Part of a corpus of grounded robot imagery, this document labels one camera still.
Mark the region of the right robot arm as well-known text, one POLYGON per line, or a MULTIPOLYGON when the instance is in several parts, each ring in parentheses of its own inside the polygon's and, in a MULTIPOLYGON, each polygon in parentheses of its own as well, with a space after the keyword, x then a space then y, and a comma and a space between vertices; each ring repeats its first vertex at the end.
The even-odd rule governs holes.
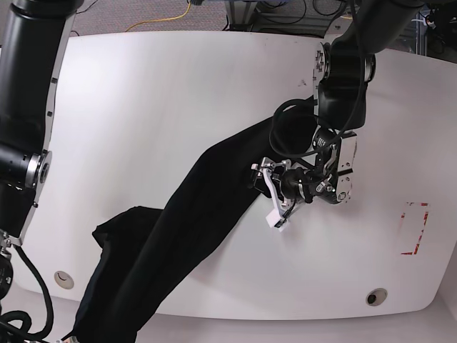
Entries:
POLYGON ((13 1, 1 47, 1 296, 14 272, 9 248, 39 283, 46 306, 44 328, 31 333, 23 311, 1 315, 2 342, 43 342, 54 322, 47 286, 21 248, 51 166, 49 151, 66 45, 81 1, 13 1))

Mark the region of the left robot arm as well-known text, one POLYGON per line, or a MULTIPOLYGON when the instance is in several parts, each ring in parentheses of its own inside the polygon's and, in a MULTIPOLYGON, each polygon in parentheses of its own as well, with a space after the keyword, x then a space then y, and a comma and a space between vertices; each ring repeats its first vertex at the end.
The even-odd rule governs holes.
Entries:
POLYGON ((269 143, 282 161, 253 164, 253 186, 264 183, 273 202, 266 220, 282 227, 299 204, 316 197, 348 201, 352 189, 356 129, 366 120, 366 92, 376 73, 376 54, 410 24, 423 1, 355 1, 352 22, 331 43, 320 43, 313 67, 313 96, 275 111, 269 143))

